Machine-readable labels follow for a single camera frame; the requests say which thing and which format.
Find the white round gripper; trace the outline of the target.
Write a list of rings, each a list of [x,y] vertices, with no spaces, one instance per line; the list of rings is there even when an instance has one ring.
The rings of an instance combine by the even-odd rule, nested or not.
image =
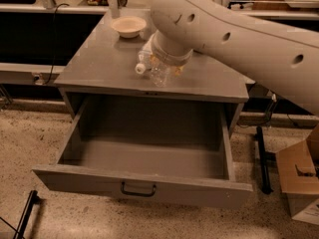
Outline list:
[[[169,39],[160,31],[156,31],[151,36],[151,65],[156,68],[160,61],[163,63],[175,66],[173,74],[180,76],[183,71],[183,66],[189,61],[192,56],[193,49],[184,47],[180,43]]]

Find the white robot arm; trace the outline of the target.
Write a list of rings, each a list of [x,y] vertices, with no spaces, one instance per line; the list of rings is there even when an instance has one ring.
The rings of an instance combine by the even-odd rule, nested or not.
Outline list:
[[[153,0],[154,54],[183,66],[201,52],[319,115],[319,33],[229,10],[228,0]]]

